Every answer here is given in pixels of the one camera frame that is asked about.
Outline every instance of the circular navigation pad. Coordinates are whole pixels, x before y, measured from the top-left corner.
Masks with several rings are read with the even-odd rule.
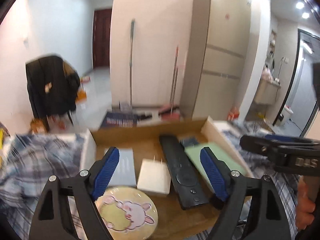
[[[177,181],[183,186],[191,187],[197,184],[197,178],[195,178],[194,176],[191,176],[185,171],[179,171],[177,173],[176,178],[177,178]]]

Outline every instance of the screw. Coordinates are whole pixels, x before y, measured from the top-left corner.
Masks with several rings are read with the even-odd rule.
[[[54,175],[52,175],[50,178],[49,178],[49,181],[55,181],[57,179],[57,177],[56,176],[54,176]]]
[[[80,171],[80,176],[81,176],[81,177],[85,177],[85,176],[87,176],[88,174],[89,174],[89,171],[87,171],[87,170]]]
[[[239,177],[240,176],[240,172],[239,171],[231,171],[231,175],[233,177]]]
[[[265,181],[271,181],[271,177],[269,175],[263,175],[263,179]]]

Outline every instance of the green book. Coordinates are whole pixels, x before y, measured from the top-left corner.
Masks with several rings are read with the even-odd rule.
[[[224,161],[231,171],[232,170],[239,171],[242,175],[245,175],[247,173],[245,168],[243,168],[240,164],[236,163],[233,160],[233,158],[230,157],[230,155],[228,155],[224,150],[222,150],[215,143],[204,143],[204,144],[198,144],[198,145],[186,147],[185,148],[186,154],[188,155],[189,159],[193,162],[197,170],[200,172],[202,177],[204,177],[204,179],[207,181],[212,191],[213,191],[213,188],[211,187],[208,176],[205,173],[204,168],[202,167],[202,164],[200,162],[200,151],[204,147],[209,147],[214,153],[214,155],[217,157],[217,159],[220,161]]]

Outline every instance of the human hand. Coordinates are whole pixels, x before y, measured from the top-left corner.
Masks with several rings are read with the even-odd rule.
[[[315,217],[311,214],[316,204],[308,198],[308,185],[300,178],[298,184],[298,205],[296,207],[296,226],[299,230],[311,225]]]

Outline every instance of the black remote control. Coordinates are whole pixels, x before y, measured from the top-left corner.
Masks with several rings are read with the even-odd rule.
[[[208,198],[178,139],[173,135],[161,135],[159,141],[167,159],[172,184],[178,194],[181,208],[186,210],[208,203]]]

